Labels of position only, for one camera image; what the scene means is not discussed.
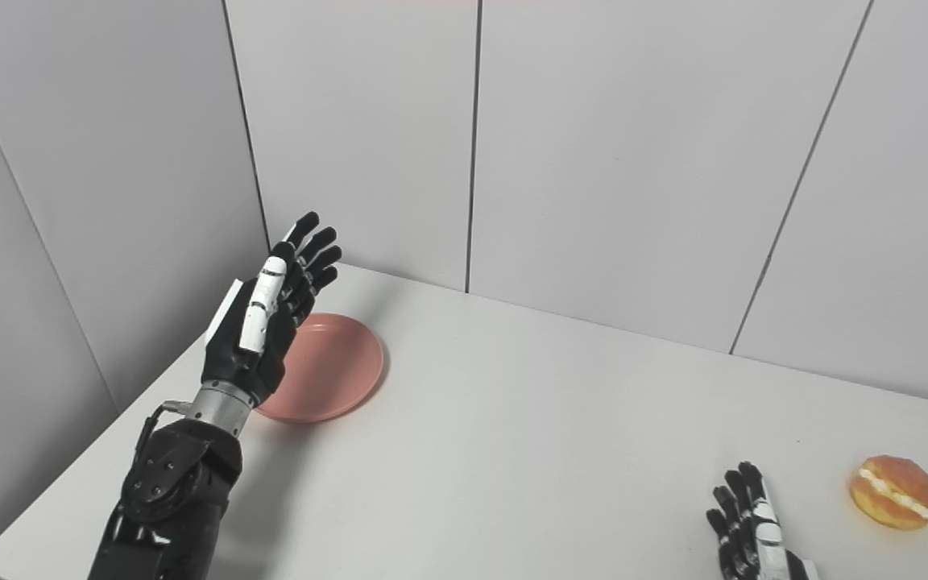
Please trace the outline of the black and white right hand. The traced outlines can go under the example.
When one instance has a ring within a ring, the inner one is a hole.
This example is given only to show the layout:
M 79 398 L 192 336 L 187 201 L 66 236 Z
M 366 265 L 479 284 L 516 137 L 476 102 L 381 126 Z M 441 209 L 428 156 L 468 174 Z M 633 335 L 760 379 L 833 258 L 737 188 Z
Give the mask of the black and white right hand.
M 706 511 L 717 536 L 724 579 L 818 579 L 817 566 L 789 550 L 762 471 L 754 463 L 726 470 L 712 489 L 717 506 Z

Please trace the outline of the black and white left hand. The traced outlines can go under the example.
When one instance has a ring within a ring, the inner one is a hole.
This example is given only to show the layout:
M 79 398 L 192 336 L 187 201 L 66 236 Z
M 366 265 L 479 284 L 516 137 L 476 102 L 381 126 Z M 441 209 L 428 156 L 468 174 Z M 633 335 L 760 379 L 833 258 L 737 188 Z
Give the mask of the black and white left hand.
M 284 357 L 317 294 L 338 278 L 338 232 L 308 212 L 272 247 L 258 275 L 233 280 L 207 328 L 202 382 L 229 384 L 253 407 L 283 379 Z

